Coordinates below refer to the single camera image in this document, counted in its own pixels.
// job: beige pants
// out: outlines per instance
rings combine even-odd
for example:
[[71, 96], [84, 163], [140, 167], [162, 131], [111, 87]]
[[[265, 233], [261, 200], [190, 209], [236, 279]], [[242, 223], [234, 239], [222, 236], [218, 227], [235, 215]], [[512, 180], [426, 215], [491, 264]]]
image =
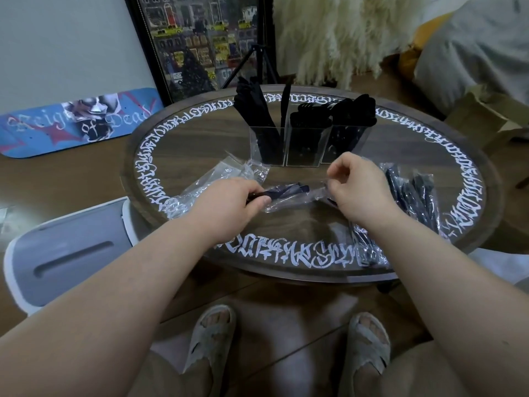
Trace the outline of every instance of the beige pants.
[[[129, 397], [207, 397], [203, 373], [178, 374], [149, 352]], [[469, 394], [434, 341], [420, 344], [394, 360], [380, 377], [381, 397], [467, 397]]]

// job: picture frame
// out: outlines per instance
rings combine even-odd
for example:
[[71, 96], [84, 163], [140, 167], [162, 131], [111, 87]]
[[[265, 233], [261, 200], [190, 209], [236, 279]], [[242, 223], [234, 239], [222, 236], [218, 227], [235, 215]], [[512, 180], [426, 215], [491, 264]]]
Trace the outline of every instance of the picture frame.
[[[257, 44], [258, 8], [269, 18], [272, 0], [125, 0], [164, 106], [220, 89]], [[270, 53], [275, 65], [275, 50]], [[239, 75], [256, 76], [256, 53]], [[236, 80], [230, 86], [236, 86]]]

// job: black tripod stand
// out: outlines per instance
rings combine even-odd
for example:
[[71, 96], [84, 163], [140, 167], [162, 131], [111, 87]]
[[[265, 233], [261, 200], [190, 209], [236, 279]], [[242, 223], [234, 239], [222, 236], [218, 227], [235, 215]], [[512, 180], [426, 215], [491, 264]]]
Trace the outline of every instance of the black tripod stand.
[[[267, 46], [272, 48], [269, 52], [272, 54], [272, 59], [268, 56]], [[257, 44], [253, 44], [244, 56], [237, 68], [233, 70], [230, 77], [226, 79], [221, 89], [228, 87], [230, 82], [237, 76], [241, 68], [246, 64], [248, 59], [255, 53], [257, 60], [257, 78], [259, 83], [263, 83], [263, 60], [267, 65], [268, 81], [277, 84], [279, 75], [276, 71], [275, 59], [275, 29], [272, 20], [272, 0], [258, 0], [257, 6]]]

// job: pampas grass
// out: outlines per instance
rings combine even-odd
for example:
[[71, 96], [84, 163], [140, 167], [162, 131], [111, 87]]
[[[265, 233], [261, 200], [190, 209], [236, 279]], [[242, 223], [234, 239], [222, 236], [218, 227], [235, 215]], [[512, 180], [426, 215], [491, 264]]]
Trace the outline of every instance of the pampas grass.
[[296, 82], [335, 79], [349, 89], [355, 73], [380, 74], [384, 57], [405, 49], [425, 0], [274, 0], [279, 63], [299, 57]]

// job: beige sandal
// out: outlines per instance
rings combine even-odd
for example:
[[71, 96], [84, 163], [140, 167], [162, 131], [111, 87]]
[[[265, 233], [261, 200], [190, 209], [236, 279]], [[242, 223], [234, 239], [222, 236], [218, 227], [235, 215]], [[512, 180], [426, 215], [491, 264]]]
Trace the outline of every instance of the beige sandal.
[[[361, 318], [369, 318], [371, 323], [384, 333], [388, 344], [384, 344], [376, 334], [362, 325]], [[366, 344], [362, 338], [369, 340], [371, 344]], [[389, 365], [390, 354], [389, 336], [382, 323], [368, 312], [354, 316], [349, 322], [346, 360], [338, 388], [338, 397], [354, 397], [353, 376], [364, 365], [371, 364], [378, 373], [382, 374]]]
[[[208, 327], [202, 326], [202, 320], [210, 315], [223, 311], [230, 313], [230, 321], [228, 323], [217, 323]], [[227, 305], [215, 305], [207, 309], [198, 318], [195, 329], [193, 329], [186, 366], [183, 371], [186, 372], [197, 360], [207, 358], [213, 375], [213, 385], [209, 397], [218, 397], [221, 393], [222, 374], [224, 373], [228, 352], [230, 351], [233, 340], [233, 333], [235, 332], [235, 321], [235, 311], [231, 307]], [[215, 334], [223, 334], [226, 337], [224, 340], [217, 341], [213, 338]]]

